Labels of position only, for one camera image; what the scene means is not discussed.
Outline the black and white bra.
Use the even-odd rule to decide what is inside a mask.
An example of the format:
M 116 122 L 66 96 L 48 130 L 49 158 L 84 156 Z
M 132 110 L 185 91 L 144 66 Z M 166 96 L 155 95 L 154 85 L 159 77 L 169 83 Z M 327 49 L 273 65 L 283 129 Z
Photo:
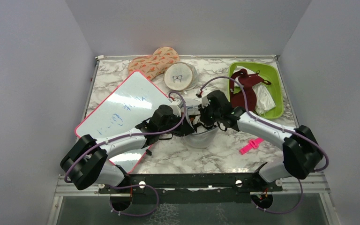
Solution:
M 201 121 L 200 115 L 188 115 L 185 117 L 186 121 L 191 125 L 194 129 L 194 134 L 202 134 L 204 132 L 208 132 L 211 130 L 217 130 L 218 125 L 208 126 Z

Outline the grey mesh laundry bag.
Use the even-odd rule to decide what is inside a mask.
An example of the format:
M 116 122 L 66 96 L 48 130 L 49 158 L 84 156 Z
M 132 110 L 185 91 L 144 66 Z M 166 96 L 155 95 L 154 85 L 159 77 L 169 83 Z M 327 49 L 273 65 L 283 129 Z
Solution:
M 196 99 L 190 99 L 186 98 L 186 116 L 188 115 L 199 115 L 198 106 L 200 104 L 199 100 Z M 213 142 L 216 134 L 218 133 L 218 130 L 211 130 L 208 132 L 204 132 L 202 134 L 190 134 L 185 137 L 183 137 L 183 141 L 186 145 L 197 148 L 197 149 L 203 149 L 210 146 L 210 144 Z

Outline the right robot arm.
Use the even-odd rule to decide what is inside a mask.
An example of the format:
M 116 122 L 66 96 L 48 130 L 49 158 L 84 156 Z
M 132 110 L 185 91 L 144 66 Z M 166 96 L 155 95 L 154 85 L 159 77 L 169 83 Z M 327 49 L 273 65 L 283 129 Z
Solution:
M 283 126 L 261 118 L 246 109 L 232 107 L 225 94 L 215 90 L 206 96 L 198 95 L 200 121 L 206 126 L 223 125 L 238 132 L 249 133 L 270 142 L 282 150 L 282 159 L 259 166 L 252 175 L 252 186 L 259 191 L 281 178 L 305 179 L 316 171 L 324 158 L 323 151 L 306 126 L 299 128 Z

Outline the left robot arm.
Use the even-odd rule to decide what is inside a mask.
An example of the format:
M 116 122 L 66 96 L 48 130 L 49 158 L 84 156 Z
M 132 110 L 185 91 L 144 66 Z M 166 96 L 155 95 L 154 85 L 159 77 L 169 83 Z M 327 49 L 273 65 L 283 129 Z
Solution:
M 120 135 L 100 139 L 83 135 L 60 163 L 64 181 L 73 183 L 78 190 L 101 183 L 124 192 L 128 188 L 128 173 L 120 165 L 110 168 L 106 162 L 122 153 L 151 146 L 164 134 L 183 137 L 194 133 L 186 119 L 186 114 L 175 115 L 170 106 L 160 105 L 150 118 Z

